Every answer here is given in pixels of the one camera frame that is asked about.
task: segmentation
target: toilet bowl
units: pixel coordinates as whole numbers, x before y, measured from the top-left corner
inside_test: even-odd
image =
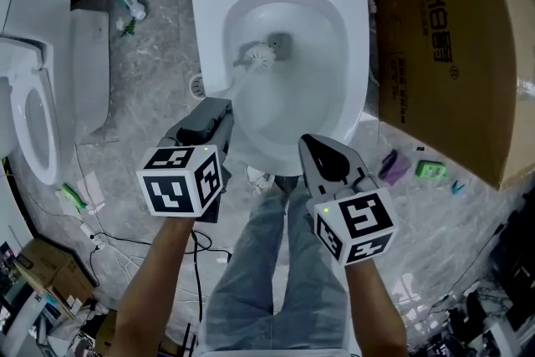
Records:
[[[23,155],[46,185],[62,182],[75,142],[106,120],[108,29],[106,13],[71,12],[70,0],[10,2],[0,33],[0,77],[11,87]]]
[[[233,100],[234,153],[260,171],[302,174],[298,140],[349,143],[364,108],[369,72],[367,0],[192,0],[207,96],[232,86],[247,47],[274,34],[289,58],[247,82]]]

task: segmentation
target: purple object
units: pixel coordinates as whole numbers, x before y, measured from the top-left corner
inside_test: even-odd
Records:
[[[393,186],[410,168],[410,161],[406,156],[401,155],[396,149],[383,159],[383,168],[379,173],[379,178]]]

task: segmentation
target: toilet base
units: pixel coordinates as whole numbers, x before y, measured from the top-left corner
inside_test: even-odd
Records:
[[[75,141],[100,128],[110,107],[110,18],[108,13],[71,12]]]

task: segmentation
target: cardboard box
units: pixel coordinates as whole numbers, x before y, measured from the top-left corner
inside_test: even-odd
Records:
[[[535,169],[535,1],[375,0],[380,119],[502,189]]]
[[[117,312],[110,311],[97,332],[94,350],[98,354],[108,355],[115,337],[115,323]]]
[[[71,318],[94,289],[72,252],[39,238],[21,251],[15,264],[36,292],[49,293]]]

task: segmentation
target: forearm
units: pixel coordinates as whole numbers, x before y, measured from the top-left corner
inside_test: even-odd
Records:
[[[114,357],[156,355],[193,224],[193,219],[166,218],[120,303],[111,350]]]
[[[354,333],[363,357],[407,356],[403,320],[386,291],[374,262],[345,269]]]

